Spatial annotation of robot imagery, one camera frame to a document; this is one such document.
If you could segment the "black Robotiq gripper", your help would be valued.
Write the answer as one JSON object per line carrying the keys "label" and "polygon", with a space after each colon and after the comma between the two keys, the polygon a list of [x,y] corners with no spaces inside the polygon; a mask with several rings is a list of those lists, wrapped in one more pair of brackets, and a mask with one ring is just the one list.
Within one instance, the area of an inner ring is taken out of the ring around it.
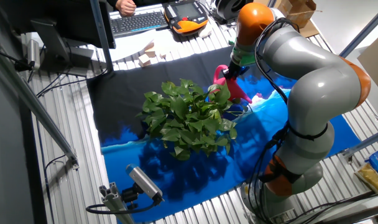
{"label": "black Robotiq gripper", "polygon": [[231,78],[237,80],[240,75],[243,75],[249,70],[248,66],[240,66],[236,64],[233,60],[230,61],[228,68],[223,69],[224,78]]}

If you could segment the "person hand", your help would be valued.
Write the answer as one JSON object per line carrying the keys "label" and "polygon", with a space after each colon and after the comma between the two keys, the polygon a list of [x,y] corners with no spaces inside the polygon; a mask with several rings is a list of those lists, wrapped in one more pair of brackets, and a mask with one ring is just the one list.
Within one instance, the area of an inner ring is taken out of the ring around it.
{"label": "person hand", "polygon": [[136,10],[136,4],[133,0],[117,0],[115,8],[124,17],[132,16]]}

